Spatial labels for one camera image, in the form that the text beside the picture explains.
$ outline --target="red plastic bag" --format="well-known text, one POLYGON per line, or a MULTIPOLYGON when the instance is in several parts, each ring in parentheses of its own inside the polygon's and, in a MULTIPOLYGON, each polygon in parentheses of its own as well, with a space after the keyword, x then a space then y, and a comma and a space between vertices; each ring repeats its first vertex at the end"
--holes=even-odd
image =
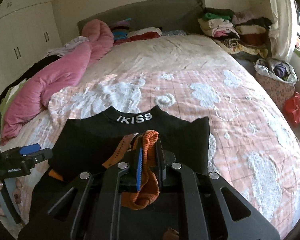
POLYGON ((300 94, 298 92, 284 103, 284 111, 291 123, 295 125, 300 123, 300 94))

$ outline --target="black robotic device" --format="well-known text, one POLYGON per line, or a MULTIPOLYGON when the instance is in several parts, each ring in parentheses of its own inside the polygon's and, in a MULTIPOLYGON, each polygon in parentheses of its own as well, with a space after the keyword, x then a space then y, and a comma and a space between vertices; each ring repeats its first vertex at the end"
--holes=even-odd
MULTIPOLYGON (((16 176, 28 175, 35 163, 51 157, 50 151, 21 158, 16 148, 1 153, 0 179, 11 176, 13 172, 4 172, 8 169, 20 169, 16 176)), ((126 152, 120 163, 104 173, 79 174, 29 221, 18 240, 119 240, 121 193, 137 190, 138 153, 139 149, 126 152), (92 188, 97 194, 87 212, 92 188), (61 210, 66 211, 62 218, 61 210)), ((160 139, 156 160, 160 193, 178 193, 180 240, 280 240, 278 231, 218 173, 194 173, 178 163, 172 152, 162 150, 160 139)))

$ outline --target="white curtain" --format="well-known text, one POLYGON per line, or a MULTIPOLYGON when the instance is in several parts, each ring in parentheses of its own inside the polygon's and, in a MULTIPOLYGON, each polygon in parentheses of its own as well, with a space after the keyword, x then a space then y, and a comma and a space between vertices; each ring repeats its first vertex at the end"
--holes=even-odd
POLYGON ((270 0, 274 23, 269 31, 272 57, 290 61, 297 41, 294 0, 270 0))

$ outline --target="laundry basket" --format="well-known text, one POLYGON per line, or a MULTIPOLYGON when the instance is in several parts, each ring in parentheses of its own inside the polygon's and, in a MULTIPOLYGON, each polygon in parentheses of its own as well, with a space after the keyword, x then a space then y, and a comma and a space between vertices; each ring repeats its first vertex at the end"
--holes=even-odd
POLYGON ((287 63, 290 67, 290 76, 287 81, 282 80, 274 73, 272 73, 267 66, 264 65, 265 60, 259 59, 255 64, 256 80, 268 93, 277 107, 282 110, 286 100, 294 95, 296 82, 298 80, 293 67, 287 63))

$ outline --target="purple cloth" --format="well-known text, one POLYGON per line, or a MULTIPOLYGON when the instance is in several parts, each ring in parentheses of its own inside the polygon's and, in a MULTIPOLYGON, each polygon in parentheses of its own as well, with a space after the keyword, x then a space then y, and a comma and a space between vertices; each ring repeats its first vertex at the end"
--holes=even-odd
POLYGON ((273 69, 273 72, 280 78, 284 77, 287 73, 285 66, 282 64, 276 65, 273 69))

